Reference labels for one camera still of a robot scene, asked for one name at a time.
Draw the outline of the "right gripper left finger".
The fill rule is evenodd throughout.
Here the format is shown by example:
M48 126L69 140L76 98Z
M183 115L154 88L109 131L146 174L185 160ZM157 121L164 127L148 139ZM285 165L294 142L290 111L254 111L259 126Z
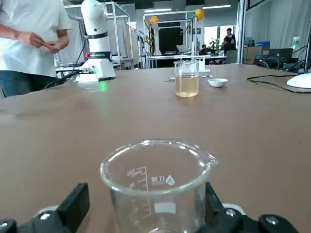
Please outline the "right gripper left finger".
M14 219L2 219L2 233L75 233L90 208L87 183L79 183L55 210L46 210L18 225Z

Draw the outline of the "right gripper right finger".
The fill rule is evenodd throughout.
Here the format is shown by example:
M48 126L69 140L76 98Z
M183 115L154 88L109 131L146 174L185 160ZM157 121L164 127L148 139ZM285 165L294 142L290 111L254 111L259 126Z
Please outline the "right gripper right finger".
M298 233L285 218L273 214L253 220L236 207L224 207L209 182L206 183L205 222L198 233Z

